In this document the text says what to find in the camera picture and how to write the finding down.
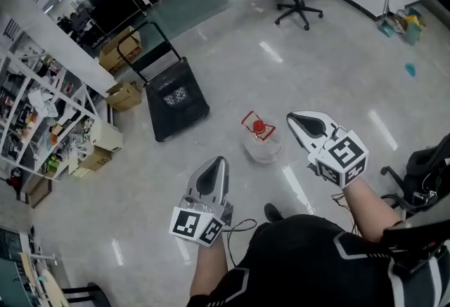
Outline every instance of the red bottle cap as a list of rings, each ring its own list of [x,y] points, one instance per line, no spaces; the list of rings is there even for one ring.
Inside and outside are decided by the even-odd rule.
[[[253,132],[262,133],[266,130],[266,124],[260,119],[253,122]]]

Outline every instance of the cable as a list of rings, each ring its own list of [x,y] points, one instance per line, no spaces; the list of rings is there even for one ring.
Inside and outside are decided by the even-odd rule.
[[[242,225],[243,223],[250,221],[253,222],[254,225],[248,228],[237,228],[240,225]],[[226,233],[226,248],[228,248],[228,253],[230,254],[230,259],[231,262],[233,263],[233,266],[236,267],[236,264],[234,263],[234,259],[233,259],[233,254],[231,254],[231,250],[230,250],[230,239],[231,239],[231,234],[233,232],[245,232],[245,231],[249,231],[252,230],[253,228],[255,228],[256,226],[258,226],[258,222],[256,222],[255,219],[253,218],[247,218],[241,222],[239,222],[237,225],[234,225],[234,227],[228,229],[228,230],[222,230],[223,233]]]
[[[344,209],[346,209],[348,212],[350,212],[350,214],[352,215],[352,211],[350,210],[350,207],[348,207],[346,204],[342,204],[340,202],[341,199],[345,198],[344,193],[337,193],[336,195],[331,195],[331,199],[337,203],[337,205],[339,207],[342,207]],[[352,231],[351,233],[353,233],[354,235],[360,236],[361,234],[358,231],[358,228],[356,226],[356,222],[354,221],[354,219],[352,218],[353,221],[353,226],[352,226]]]
[[[407,212],[409,212],[411,214],[416,214],[417,212],[427,209],[429,207],[428,204],[426,204],[425,206],[413,206],[412,204],[409,204],[403,197],[400,197],[398,195],[393,195],[393,194],[383,195],[383,196],[381,196],[381,198],[383,200],[385,200],[387,198],[393,199],[396,203],[398,203],[400,205],[400,207],[402,209],[406,210]]]

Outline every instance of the white cube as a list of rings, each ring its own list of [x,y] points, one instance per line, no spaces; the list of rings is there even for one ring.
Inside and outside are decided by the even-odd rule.
[[[223,227],[224,222],[214,214],[175,207],[169,233],[209,247]]]
[[[337,141],[327,141],[324,149],[311,154],[319,175],[341,188],[367,169],[368,150],[353,131]]]

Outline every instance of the cardboard box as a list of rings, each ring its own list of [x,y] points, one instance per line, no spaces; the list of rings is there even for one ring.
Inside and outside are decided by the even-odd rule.
[[[63,127],[60,124],[56,124],[55,126],[52,127],[51,133],[57,136],[61,133],[62,130]]]
[[[72,155],[69,157],[69,174],[74,177],[85,177],[89,172],[91,172],[90,169],[85,169],[80,166],[80,161],[78,160],[78,157],[76,155]]]
[[[111,39],[100,51],[98,63],[100,63],[100,65],[102,65],[102,67],[111,74],[118,71],[122,66],[126,65],[123,58],[121,58],[119,53],[117,52],[116,47],[119,43],[119,40],[131,31],[133,31],[133,27],[128,26],[114,39]],[[127,60],[132,61],[138,54],[142,52],[141,46],[141,35],[138,31],[136,31],[128,39],[120,44],[120,51],[127,58]]]
[[[28,194],[30,206],[35,208],[42,200],[51,193],[51,180],[42,178],[34,187],[33,191]]]
[[[105,166],[111,158],[111,151],[107,151],[96,146],[92,155],[86,156],[86,158],[79,164],[79,167],[97,171],[101,167]]]
[[[97,119],[91,127],[89,142],[108,151],[118,151],[124,145],[124,135],[114,126]]]
[[[53,178],[56,175],[58,169],[54,166],[47,166],[47,172],[45,173],[45,177]]]
[[[119,112],[127,111],[142,102],[142,92],[136,84],[121,82],[107,90],[106,103]]]

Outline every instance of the chair leg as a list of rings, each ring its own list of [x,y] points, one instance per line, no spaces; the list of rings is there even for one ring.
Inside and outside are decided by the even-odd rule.
[[[281,7],[287,7],[287,8],[292,8],[295,7],[294,4],[277,4],[277,7],[281,8]]]
[[[303,11],[311,11],[311,12],[323,13],[322,10],[318,10],[317,8],[306,7],[306,6],[303,6],[303,7],[302,7],[302,10],[303,10]]]
[[[283,15],[281,15],[279,18],[277,18],[275,20],[275,25],[279,25],[280,24],[280,20],[282,18],[285,18],[286,16],[292,15],[295,12],[297,12],[297,8],[296,7],[293,7],[291,9],[287,10]]]
[[[299,10],[298,13],[300,14],[300,16],[302,16],[302,19],[304,21],[304,23],[306,24],[303,28],[308,31],[309,30],[309,22],[307,20],[307,17],[304,15],[302,10]]]
[[[381,169],[380,173],[384,176],[385,174],[389,173],[389,175],[392,176],[392,178],[394,179],[395,182],[397,182],[397,185],[399,185],[399,187],[401,188],[402,191],[404,191],[403,189],[403,180],[400,178],[399,175],[397,175],[397,173],[392,169],[391,166],[385,166]]]

